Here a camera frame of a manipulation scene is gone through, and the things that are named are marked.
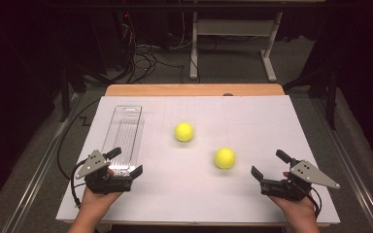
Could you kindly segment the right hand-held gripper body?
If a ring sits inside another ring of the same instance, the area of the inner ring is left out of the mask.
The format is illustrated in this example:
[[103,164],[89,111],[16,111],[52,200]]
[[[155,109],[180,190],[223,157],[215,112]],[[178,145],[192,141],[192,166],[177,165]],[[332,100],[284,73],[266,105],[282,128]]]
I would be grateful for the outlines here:
[[312,184],[340,188],[340,184],[307,160],[288,161],[289,174],[284,180],[273,181],[261,177],[260,192],[263,195],[279,197],[289,201],[301,201],[312,190]]

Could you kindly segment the person's right hand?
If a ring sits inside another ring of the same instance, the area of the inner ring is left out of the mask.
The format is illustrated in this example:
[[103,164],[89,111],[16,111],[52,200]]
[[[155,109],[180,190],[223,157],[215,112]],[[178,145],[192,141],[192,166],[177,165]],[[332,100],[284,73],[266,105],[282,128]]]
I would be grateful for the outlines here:
[[292,226],[305,223],[317,223],[315,208],[308,198],[301,201],[289,201],[287,199],[270,196],[270,199],[283,212],[286,220]]

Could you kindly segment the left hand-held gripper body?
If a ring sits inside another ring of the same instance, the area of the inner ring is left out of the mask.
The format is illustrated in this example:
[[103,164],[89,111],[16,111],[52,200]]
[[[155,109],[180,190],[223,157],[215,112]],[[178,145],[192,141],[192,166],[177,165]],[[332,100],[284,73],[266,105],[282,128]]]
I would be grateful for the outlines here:
[[114,159],[106,159],[103,152],[94,150],[78,165],[76,180],[84,179],[86,186],[98,194],[125,192],[131,189],[133,180],[129,173],[133,170],[131,157],[120,154]]

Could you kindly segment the dark computer tower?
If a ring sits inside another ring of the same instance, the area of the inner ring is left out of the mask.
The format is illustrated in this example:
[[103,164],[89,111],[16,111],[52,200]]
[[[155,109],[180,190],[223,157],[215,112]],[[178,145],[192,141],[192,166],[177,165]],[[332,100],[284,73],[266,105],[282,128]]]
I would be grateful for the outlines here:
[[92,26],[106,68],[126,68],[129,64],[127,46],[122,41],[122,28],[116,13],[93,13]]

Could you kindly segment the person's left hand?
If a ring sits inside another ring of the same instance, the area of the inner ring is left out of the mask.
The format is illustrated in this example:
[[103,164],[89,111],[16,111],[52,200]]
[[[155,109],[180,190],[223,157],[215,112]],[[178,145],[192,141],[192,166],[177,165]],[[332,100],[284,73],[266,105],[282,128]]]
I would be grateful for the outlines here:
[[98,194],[93,193],[89,188],[86,188],[80,212],[88,216],[103,217],[120,197],[121,192]]

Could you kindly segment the metal floor rail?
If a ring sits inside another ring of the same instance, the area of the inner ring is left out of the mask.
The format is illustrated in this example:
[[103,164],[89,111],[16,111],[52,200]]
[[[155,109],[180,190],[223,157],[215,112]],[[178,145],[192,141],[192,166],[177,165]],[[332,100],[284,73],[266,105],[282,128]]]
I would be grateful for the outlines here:
[[54,135],[51,137],[51,140],[41,157],[39,165],[34,170],[32,179],[28,183],[14,213],[6,222],[1,233],[18,233],[37,194],[39,193],[42,183],[51,167],[51,163],[55,158],[56,151],[60,148],[62,137],[66,135],[66,128],[71,124],[71,116],[77,110],[82,98],[82,94],[74,93],[72,95],[70,100],[70,112],[66,115],[66,118],[58,124]]
[[321,121],[324,123],[326,131],[328,132],[338,154],[338,160],[340,161],[341,167],[349,181],[349,185],[353,190],[356,200],[363,210],[371,228],[373,229],[373,198],[365,186],[362,178],[359,176],[362,174],[358,171],[350,158],[349,153],[342,144],[342,141],[336,130],[332,129],[327,122],[325,109],[320,100],[312,101],[314,108],[318,112]]

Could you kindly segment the black metal stand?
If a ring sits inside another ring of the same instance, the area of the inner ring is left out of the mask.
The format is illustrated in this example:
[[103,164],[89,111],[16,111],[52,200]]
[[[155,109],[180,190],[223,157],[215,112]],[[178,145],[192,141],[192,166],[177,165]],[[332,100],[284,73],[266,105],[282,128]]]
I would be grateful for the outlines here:
[[296,86],[308,86],[308,95],[311,98],[326,97],[325,118],[332,130],[335,126],[335,107],[337,77],[335,68],[324,65],[306,74],[301,74],[297,79],[283,85],[283,90],[288,91]]
[[69,87],[72,87],[76,93],[86,92],[83,71],[77,63],[64,65],[60,70],[61,122],[66,120],[71,111]]

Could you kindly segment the white metal desk frame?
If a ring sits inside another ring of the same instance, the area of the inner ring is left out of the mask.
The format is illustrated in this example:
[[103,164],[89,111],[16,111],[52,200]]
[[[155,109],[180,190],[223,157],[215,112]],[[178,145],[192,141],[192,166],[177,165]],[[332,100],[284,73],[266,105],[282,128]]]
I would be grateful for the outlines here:
[[198,79],[198,50],[199,36],[237,36],[237,37],[266,37],[268,45],[259,52],[268,81],[275,83],[277,77],[270,60],[283,13],[278,12],[271,20],[243,20],[243,19],[199,19],[197,13],[192,19],[192,41],[189,63],[189,78]]

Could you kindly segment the clear plastic container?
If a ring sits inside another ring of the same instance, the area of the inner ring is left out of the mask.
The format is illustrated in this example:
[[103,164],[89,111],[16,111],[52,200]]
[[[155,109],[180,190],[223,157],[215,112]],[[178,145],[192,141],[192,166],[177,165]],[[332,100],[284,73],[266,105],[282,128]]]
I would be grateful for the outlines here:
[[144,118],[142,106],[116,106],[102,148],[107,153],[120,148],[121,153],[111,159],[109,168],[116,176],[128,176],[137,167],[142,140]]

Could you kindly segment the yellow tennis ball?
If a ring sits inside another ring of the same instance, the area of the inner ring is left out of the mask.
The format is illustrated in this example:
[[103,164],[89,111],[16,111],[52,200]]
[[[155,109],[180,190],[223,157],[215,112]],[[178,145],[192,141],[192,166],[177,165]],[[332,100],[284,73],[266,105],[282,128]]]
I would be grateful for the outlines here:
[[214,162],[220,169],[230,169],[235,164],[235,152],[230,148],[218,149],[214,156]]
[[188,142],[194,135],[194,129],[191,124],[187,122],[180,122],[175,127],[175,138],[180,142]]

